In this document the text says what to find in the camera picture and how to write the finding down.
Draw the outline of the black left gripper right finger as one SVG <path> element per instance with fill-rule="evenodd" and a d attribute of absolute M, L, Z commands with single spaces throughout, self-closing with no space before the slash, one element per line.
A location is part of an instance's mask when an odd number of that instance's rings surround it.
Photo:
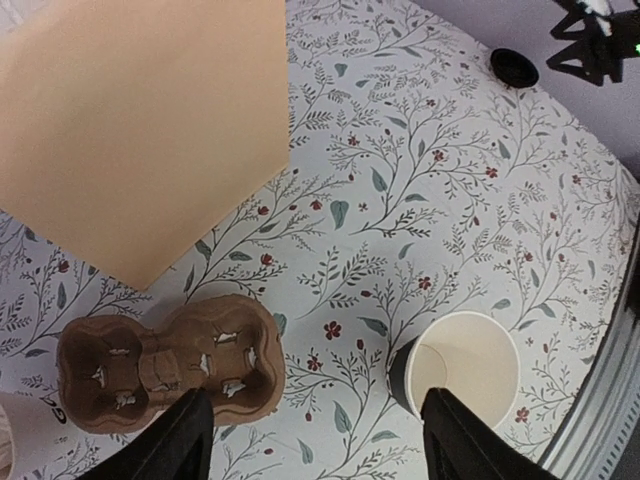
<path fill-rule="evenodd" d="M 552 479 L 511 448 L 453 393 L 432 388 L 421 410 L 430 479 Z"/>

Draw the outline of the black paper coffee cup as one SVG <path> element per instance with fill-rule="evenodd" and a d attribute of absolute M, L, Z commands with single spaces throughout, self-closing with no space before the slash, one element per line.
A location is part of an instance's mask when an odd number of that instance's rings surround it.
<path fill-rule="evenodd" d="M 458 311 L 432 322 L 394 354 L 387 387 L 416 418 L 430 389 L 447 389 L 495 429 L 515 405 L 520 374 L 509 332 L 486 314 Z"/>

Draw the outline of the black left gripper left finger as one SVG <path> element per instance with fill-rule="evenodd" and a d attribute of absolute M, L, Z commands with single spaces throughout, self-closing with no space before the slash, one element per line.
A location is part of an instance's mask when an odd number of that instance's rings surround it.
<path fill-rule="evenodd" d="M 191 389 L 128 446 L 89 471 L 91 479 L 207 479 L 214 415 L 203 389 Z"/>

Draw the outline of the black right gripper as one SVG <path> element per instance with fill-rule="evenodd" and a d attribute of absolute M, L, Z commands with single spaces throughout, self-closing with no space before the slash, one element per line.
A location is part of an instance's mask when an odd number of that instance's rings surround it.
<path fill-rule="evenodd" d="M 639 2 L 615 11 L 610 1 L 580 0 L 561 4 L 566 15 L 551 29 L 556 40 L 574 41 L 551 56 L 547 66 L 595 86 L 603 86 L 609 77 L 613 83 L 623 80 L 623 60 L 615 56 L 606 43 L 590 43 L 602 31 L 617 55 L 639 54 Z"/>

